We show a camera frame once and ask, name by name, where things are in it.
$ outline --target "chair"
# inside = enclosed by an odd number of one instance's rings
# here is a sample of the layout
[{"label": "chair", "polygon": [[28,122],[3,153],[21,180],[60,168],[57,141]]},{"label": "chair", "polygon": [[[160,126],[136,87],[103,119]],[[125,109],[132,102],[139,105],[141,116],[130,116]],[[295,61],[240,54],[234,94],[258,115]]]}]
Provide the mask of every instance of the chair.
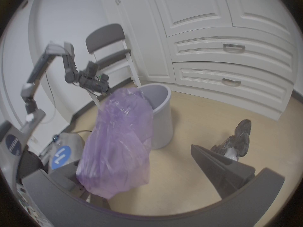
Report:
[{"label": "chair", "polygon": [[[117,51],[100,60],[97,60],[96,55],[95,55],[96,51],[98,51],[101,48],[106,47],[107,45],[118,42],[118,41],[122,42],[123,47],[124,47],[123,50]],[[124,35],[121,25],[110,24],[110,25],[101,27],[101,28],[97,29],[96,31],[92,32],[86,38],[85,43],[86,43],[86,47],[87,47],[89,54],[93,54],[97,60],[96,64],[99,65],[98,70],[101,70],[107,66],[114,64],[115,62],[118,62],[118,61],[126,58],[137,86],[138,87],[141,86],[138,74],[134,67],[134,63],[131,59],[131,50],[127,48],[126,43],[125,43],[125,35]],[[100,102],[97,99],[97,97],[90,92],[88,92],[88,93],[91,96],[91,98],[93,99],[93,101],[95,102],[95,104],[97,106],[99,106]]]}]

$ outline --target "wooden floor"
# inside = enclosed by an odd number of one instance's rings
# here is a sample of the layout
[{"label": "wooden floor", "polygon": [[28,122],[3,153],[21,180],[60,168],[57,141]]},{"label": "wooden floor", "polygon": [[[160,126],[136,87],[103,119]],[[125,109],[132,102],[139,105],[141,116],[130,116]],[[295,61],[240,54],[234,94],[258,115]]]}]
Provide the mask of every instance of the wooden floor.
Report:
[{"label": "wooden floor", "polygon": [[[234,134],[243,119],[252,121],[250,146],[240,162],[258,174],[268,167],[285,176],[274,203],[256,224],[264,226],[285,205],[303,173],[303,105],[290,102],[278,121],[218,101],[172,92],[174,136],[150,153],[150,183],[115,195],[112,210],[137,215],[169,215],[196,210],[220,201],[218,193],[190,154],[191,144],[210,149]],[[97,108],[82,115],[75,131],[92,130]],[[89,133],[81,133],[86,139]]]}]

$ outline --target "drawer handle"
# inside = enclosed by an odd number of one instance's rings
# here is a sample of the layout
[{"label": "drawer handle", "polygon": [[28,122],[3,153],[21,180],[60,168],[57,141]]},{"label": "drawer handle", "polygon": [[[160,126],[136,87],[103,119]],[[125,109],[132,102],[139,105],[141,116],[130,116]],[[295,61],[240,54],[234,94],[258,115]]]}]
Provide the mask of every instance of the drawer handle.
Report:
[{"label": "drawer handle", "polygon": [[238,51],[237,53],[242,53],[245,51],[245,45],[240,45],[240,44],[223,44],[223,49],[226,51],[227,47],[233,47],[233,48],[240,48],[241,50]]},{"label": "drawer handle", "polygon": [[234,86],[234,87],[240,86],[241,84],[241,81],[234,81],[227,78],[222,78],[222,82],[226,85]]}]

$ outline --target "gray trash can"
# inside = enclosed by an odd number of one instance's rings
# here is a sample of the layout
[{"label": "gray trash can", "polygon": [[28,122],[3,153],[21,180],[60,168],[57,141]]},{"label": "gray trash can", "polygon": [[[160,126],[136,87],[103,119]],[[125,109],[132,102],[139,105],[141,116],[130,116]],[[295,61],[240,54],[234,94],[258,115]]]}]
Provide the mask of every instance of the gray trash can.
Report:
[{"label": "gray trash can", "polygon": [[151,83],[139,87],[154,110],[154,136],[151,148],[166,146],[172,139],[172,113],[170,108],[171,90],[160,83]]}]

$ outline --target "blue sticker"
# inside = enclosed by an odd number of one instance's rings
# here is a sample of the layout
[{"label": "blue sticker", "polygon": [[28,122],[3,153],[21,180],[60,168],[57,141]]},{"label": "blue sticker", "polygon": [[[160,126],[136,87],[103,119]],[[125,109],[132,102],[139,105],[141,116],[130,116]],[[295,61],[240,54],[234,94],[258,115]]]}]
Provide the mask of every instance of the blue sticker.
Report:
[{"label": "blue sticker", "polygon": [[21,143],[18,138],[12,134],[6,137],[6,146],[10,153],[19,156],[21,152]]},{"label": "blue sticker", "polygon": [[71,149],[69,146],[60,147],[53,157],[53,161],[51,163],[52,169],[57,169],[63,166],[71,156]]}]

